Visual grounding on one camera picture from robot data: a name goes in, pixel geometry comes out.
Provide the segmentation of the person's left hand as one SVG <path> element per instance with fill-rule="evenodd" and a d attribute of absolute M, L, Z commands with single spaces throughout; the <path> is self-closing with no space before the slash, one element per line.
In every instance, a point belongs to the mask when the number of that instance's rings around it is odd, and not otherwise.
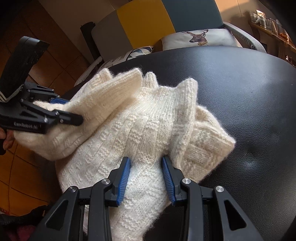
<path fill-rule="evenodd" d="M 12 130 L 5 131 L 0 128 L 0 139 L 3 141 L 3 149 L 6 151 L 10 149 L 15 141 L 14 132 Z"/>

